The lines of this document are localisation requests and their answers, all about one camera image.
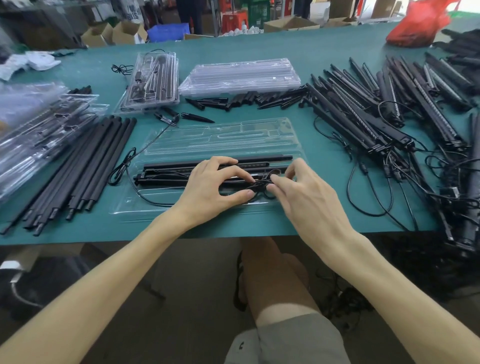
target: hand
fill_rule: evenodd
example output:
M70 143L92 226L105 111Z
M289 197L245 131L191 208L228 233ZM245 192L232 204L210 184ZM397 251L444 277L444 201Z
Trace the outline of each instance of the hand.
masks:
M345 259L356 259L374 246L350 225L335 190L303 159L296 159L285 177L272 174L267 190L280 201L300 237L331 269L339 273Z
M255 183L255 179L247 171L235 166L237 163L236 159L230 157L212 157L200 162L192 170L185 191L171 208L179 211L179 216L187 219L190 229L213 219L231 207L248 202L255 196L252 190L238 191L229 196L221 196L218 192L223 181L235 176ZM232 166L219 170L220 164Z

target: gray shorts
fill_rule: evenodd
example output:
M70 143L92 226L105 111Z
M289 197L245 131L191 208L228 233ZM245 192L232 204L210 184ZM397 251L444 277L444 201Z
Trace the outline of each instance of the gray shorts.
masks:
M342 336L321 314L309 314L245 331L225 364L350 364Z

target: plastic bag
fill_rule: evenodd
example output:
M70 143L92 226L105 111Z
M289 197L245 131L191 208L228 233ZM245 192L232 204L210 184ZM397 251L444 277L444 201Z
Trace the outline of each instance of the plastic bag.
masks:
M446 8L457 0L412 1L407 15L387 36L387 43L398 47L427 47L437 32L450 24Z

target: finger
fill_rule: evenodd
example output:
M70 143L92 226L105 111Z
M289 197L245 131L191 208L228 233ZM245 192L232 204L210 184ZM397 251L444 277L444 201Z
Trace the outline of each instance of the finger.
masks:
M217 170L220 164L237 164L238 161L231 157L211 157L206 170Z
M239 166L222 168L218 171L218 175L220 177L220 183L232 177L240 177L247 182L255 183L255 179L246 170L243 170Z
M287 200L287 195L278 187L275 186L273 183L267 185L267 191L273 194L280 204L282 205L286 214L290 213L290 204Z
M222 201L227 205L227 208L234 207L236 205L245 204L250 201L255 196L255 192L252 190L241 190L230 194L228 196L223 196Z
M279 177L276 174L270 176L272 182L279 187L284 193L287 193L289 189L296 183L286 177Z
M205 166L207 165L208 160L202 160L200 163L198 163L194 169L192 169L192 172L190 173L190 177L193 177L199 173L202 173L205 170Z
M297 180L300 180L302 176L308 173L309 169L310 167L302 158L297 158L288 166L285 171L285 177L293 179L293 177L297 176Z

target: blue plastic crate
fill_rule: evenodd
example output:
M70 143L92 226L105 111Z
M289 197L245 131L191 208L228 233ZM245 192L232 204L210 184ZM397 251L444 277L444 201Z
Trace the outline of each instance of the blue plastic crate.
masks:
M190 34L190 26L181 24L159 24L147 30L150 42L165 42L166 40L182 40L184 34Z

